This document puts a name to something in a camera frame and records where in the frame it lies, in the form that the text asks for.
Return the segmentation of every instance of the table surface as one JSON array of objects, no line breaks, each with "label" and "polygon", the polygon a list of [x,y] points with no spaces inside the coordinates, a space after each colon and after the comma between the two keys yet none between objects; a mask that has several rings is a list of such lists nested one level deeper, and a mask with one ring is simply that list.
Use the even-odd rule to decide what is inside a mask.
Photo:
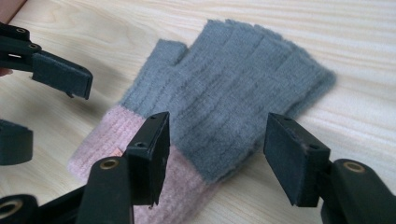
[{"label": "table surface", "polygon": [[[66,163],[134,82],[159,38],[190,45],[207,19],[260,24],[305,48],[337,76],[298,122],[331,150],[371,166],[396,193],[396,4],[391,1],[31,0],[11,22],[45,51],[87,67],[91,98],[70,99],[14,71],[0,78],[0,118],[35,133],[34,157],[0,167],[0,197],[40,204],[80,186]],[[262,153],[227,180],[192,223],[320,223],[290,203]]]}]

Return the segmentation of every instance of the light wood surface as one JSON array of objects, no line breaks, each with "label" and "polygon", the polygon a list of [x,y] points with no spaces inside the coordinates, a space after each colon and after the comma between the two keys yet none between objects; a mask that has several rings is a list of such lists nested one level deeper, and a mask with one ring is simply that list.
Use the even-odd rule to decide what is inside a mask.
[{"label": "light wood surface", "polygon": [[[331,160],[371,166],[396,193],[396,4],[392,1],[31,0],[11,22],[44,50],[87,67],[91,98],[15,71],[0,78],[0,118],[35,132],[34,158],[0,167],[0,197],[46,203],[80,184],[65,169],[85,136],[133,83],[159,38],[190,45],[207,19],[257,23],[305,48],[337,75],[298,122]],[[290,203],[262,153],[226,181],[192,223],[321,223],[319,208]]]}]

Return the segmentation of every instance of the knitted fabric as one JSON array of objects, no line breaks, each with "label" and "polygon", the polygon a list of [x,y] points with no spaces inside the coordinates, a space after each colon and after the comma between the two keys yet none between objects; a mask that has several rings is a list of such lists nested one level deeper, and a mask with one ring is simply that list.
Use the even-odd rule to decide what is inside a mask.
[{"label": "knitted fabric", "polygon": [[148,116],[170,112],[171,153],[160,204],[137,223],[180,223],[263,145],[269,112],[295,118],[334,83],[306,51],[260,26],[209,21],[188,49],[160,40],[134,85],[83,141],[69,170],[125,150]]}]

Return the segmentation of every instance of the screw hole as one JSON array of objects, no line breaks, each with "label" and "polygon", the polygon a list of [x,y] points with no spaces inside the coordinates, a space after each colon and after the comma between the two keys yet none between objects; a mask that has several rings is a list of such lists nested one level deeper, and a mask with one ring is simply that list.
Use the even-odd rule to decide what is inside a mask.
[{"label": "screw hole", "polygon": [[309,145],[309,147],[311,147],[311,148],[313,148],[313,149],[320,149],[320,147],[319,147],[319,146],[317,146],[317,145],[314,145],[314,144],[310,144],[310,145]]},{"label": "screw hole", "polygon": [[146,146],[147,146],[147,144],[144,143],[144,142],[138,142],[138,143],[135,143],[134,145],[135,145],[136,147],[146,147]]},{"label": "screw hole", "polygon": [[17,32],[18,32],[18,33],[26,33],[26,31],[23,30],[22,28],[18,28],[18,29],[17,29]]},{"label": "screw hole", "polygon": [[102,161],[102,163],[100,163],[100,168],[103,170],[109,170],[109,169],[112,169],[118,165],[119,165],[119,161],[110,159],[107,161]]},{"label": "screw hole", "polygon": [[9,217],[22,208],[23,202],[19,199],[0,204],[0,219]]},{"label": "screw hole", "polygon": [[365,169],[363,166],[361,166],[360,164],[353,162],[353,161],[346,161],[344,162],[344,166],[350,170],[353,171],[355,173],[364,173]]},{"label": "screw hole", "polygon": [[37,45],[35,45],[35,44],[30,44],[30,45],[29,45],[29,48],[31,48],[31,49],[37,49]]}]

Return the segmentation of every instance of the black bracket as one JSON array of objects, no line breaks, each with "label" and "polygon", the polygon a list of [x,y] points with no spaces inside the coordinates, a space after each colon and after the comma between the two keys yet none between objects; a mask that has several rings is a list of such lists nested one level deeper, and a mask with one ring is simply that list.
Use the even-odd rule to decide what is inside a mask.
[{"label": "black bracket", "polygon": [[0,199],[0,223],[134,223],[133,205],[159,202],[169,146],[169,113],[153,115],[122,157],[103,158],[92,166],[85,186],[42,206],[32,195]]},{"label": "black bracket", "polygon": [[30,41],[28,30],[1,22],[0,68],[33,72],[32,80],[70,97],[90,96],[93,76],[88,69],[42,50]]},{"label": "black bracket", "polygon": [[295,120],[268,115],[264,154],[291,204],[316,207],[323,199],[323,223],[396,223],[396,197],[375,171],[330,162],[330,149]]},{"label": "black bracket", "polygon": [[33,156],[33,132],[0,119],[0,165],[29,161]]}]

